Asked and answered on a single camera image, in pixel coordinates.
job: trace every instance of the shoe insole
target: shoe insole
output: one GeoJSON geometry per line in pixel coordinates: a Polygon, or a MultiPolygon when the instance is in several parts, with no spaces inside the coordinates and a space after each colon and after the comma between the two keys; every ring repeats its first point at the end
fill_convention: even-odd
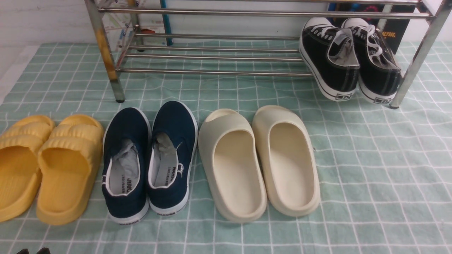
{"type": "Polygon", "coordinates": [[[154,169],[157,168],[157,177],[153,185],[154,187],[169,186],[177,174],[179,163],[177,154],[158,153],[157,156],[160,157],[160,163],[154,165],[154,169]]]}
{"type": "Polygon", "coordinates": [[[314,171],[306,138],[296,126],[279,123],[270,131],[270,163],[275,187],[288,207],[306,205],[314,196],[314,171]]]}
{"type": "Polygon", "coordinates": [[[253,213],[261,201],[260,169],[254,149],[253,138],[245,131],[226,134],[215,148],[213,173],[218,191],[229,210],[238,216],[253,213]]]}
{"type": "Polygon", "coordinates": [[[77,151],[49,148],[42,152],[48,168],[39,192],[41,206],[48,212],[64,212],[83,197],[89,177],[89,165],[77,151]]]}
{"type": "Polygon", "coordinates": [[[135,163],[127,167],[130,172],[128,172],[128,170],[121,165],[119,160],[120,159],[112,161],[109,177],[110,191],[115,195],[127,194],[131,192],[140,181],[138,156],[136,156],[136,161],[134,161],[135,163]]]}
{"type": "Polygon", "coordinates": [[[0,150],[0,209],[23,195],[37,168],[36,156],[27,147],[11,146],[0,150]]]}

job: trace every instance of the green checkered mat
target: green checkered mat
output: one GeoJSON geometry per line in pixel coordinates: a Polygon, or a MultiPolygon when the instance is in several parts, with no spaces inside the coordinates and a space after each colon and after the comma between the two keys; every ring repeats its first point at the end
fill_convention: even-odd
{"type": "MultiPolygon", "coordinates": [[[[298,46],[297,42],[201,44],[298,46]]],[[[401,45],[397,58],[404,68],[415,49],[411,43],[401,45]]],[[[302,63],[269,62],[130,59],[126,64],[306,69],[302,63]]],[[[367,103],[360,92],[347,102],[329,101],[313,78],[211,75],[122,74],[127,100],[118,104],[96,45],[42,45],[0,105],[0,132],[31,114],[46,114],[58,123],[72,113],[86,113],[106,126],[118,110],[139,107],[152,120],[169,100],[183,101],[200,124],[218,108],[234,109],[251,121],[259,107],[278,104],[297,113],[311,136],[322,202],[305,217],[287,217],[269,205],[256,222],[228,222],[215,209],[197,154],[189,202],[175,216],[163,218],[150,211],[137,224],[116,225],[107,217],[99,173],[80,219],[48,226],[36,218],[34,204],[18,218],[0,223],[0,252],[15,254],[29,248],[33,253],[46,246],[53,254],[451,253],[451,71],[452,43],[438,42],[398,110],[367,103]]]]}

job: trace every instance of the slipper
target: slipper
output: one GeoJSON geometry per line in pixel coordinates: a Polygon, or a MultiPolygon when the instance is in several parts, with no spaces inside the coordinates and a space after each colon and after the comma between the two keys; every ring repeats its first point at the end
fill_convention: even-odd
{"type": "Polygon", "coordinates": [[[39,148],[55,123],[46,116],[30,116],[0,136],[0,222],[27,210],[41,183],[39,148]]]}
{"type": "Polygon", "coordinates": [[[212,112],[199,130],[198,147],[218,211],[233,222],[258,219],[267,194],[248,121],[231,109],[212,112]]]}
{"type": "Polygon", "coordinates": [[[64,119],[38,153],[42,184],[36,214],[47,224],[76,220],[86,209],[102,158],[104,129],[86,115],[64,119]]]}
{"type": "Polygon", "coordinates": [[[264,106],[252,127],[272,205],[288,216],[313,212],[320,203],[319,177],[301,119],[286,108],[264,106]]]}

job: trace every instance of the navy blue slip-on shoe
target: navy blue slip-on shoe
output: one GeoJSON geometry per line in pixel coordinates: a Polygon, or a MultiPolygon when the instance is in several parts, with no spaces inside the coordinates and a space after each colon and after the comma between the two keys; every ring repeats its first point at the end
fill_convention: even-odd
{"type": "Polygon", "coordinates": [[[146,150],[151,127],[137,108],[119,111],[104,136],[102,193],[112,220],[139,222],[149,209],[146,196],[146,150]]]}
{"type": "Polygon", "coordinates": [[[147,189],[151,208],[168,216],[188,201],[188,182],[198,142],[198,123],[183,103],[165,103],[152,127],[147,189]]]}

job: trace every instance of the shoe rack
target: shoe rack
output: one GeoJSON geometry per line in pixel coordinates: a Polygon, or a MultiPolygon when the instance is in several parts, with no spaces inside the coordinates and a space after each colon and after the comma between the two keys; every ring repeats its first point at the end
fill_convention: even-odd
{"type": "Polygon", "coordinates": [[[186,38],[186,39],[212,39],[212,40],[299,40],[299,37],[275,37],[275,36],[231,36],[231,35],[203,35],[203,34],[166,34],[166,33],[142,33],[138,14],[170,14],[170,15],[214,15],[214,16],[264,16],[264,17],[326,17],[326,18],[381,18],[381,19],[425,19],[429,27],[422,39],[414,57],[403,74],[401,84],[390,108],[399,108],[430,48],[435,42],[441,28],[452,10],[452,0],[442,0],[438,10],[434,12],[423,0],[271,0],[273,2],[320,2],[320,3],[359,3],[359,4],[383,4],[383,5],[415,5],[419,13],[388,13],[388,12],[299,12],[299,11],[259,11],[259,10],[220,10],[220,9],[144,9],[137,8],[135,0],[127,0],[127,8],[111,8],[114,0],[101,0],[99,4],[95,0],[85,0],[89,18],[93,25],[97,43],[102,59],[107,70],[108,78],[118,103],[125,101],[124,91],[119,76],[123,72],[128,73],[167,73],[167,74],[210,74],[210,75],[250,75],[250,76],[288,76],[288,77],[312,77],[310,72],[271,72],[271,71],[211,71],[211,70],[183,70],[183,69],[155,69],[155,68],[126,68],[123,63],[128,58],[163,58],[178,60],[223,60],[223,61],[303,61],[301,57],[243,57],[243,56],[202,56],[202,55],[175,55],[168,53],[146,53],[146,51],[188,51],[188,52],[271,52],[271,53],[296,53],[297,49],[281,48],[234,48],[234,47],[173,47],[173,46],[145,46],[143,38],[186,38]],[[126,46],[122,48],[118,61],[115,62],[108,44],[102,16],[105,13],[130,14],[133,32],[126,46]]]}

